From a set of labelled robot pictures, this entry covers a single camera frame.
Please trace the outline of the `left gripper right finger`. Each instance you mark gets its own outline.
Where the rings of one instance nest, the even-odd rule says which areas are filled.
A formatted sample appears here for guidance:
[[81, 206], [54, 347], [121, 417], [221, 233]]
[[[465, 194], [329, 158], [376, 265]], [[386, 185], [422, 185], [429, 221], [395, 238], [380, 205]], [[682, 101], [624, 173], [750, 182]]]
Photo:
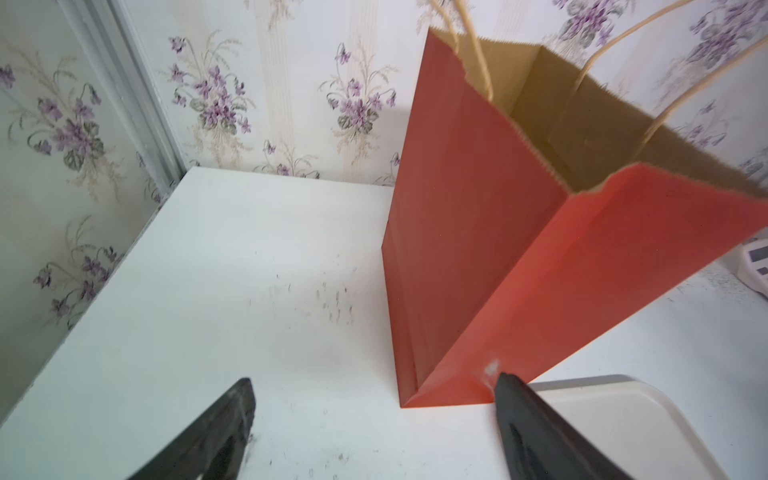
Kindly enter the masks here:
[[512, 479], [627, 479], [518, 376], [494, 389], [497, 425]]

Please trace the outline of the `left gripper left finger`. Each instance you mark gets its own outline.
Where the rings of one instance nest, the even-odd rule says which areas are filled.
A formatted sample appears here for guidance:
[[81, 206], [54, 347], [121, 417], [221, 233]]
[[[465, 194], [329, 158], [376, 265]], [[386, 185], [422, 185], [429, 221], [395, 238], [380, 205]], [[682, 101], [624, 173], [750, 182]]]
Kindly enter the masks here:
[[239, 379], [130, 480], [236, 479], [256, 406], [251, 380]]

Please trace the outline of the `red paper bag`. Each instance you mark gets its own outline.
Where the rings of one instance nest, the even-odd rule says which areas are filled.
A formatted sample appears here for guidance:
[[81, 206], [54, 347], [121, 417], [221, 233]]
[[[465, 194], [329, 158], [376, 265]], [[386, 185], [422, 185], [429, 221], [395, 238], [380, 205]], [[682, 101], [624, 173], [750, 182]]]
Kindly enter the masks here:
[[428, 32], [382, 244], [399, 402], [490, 403], [767, 223], [767, 194], [549, 49]]

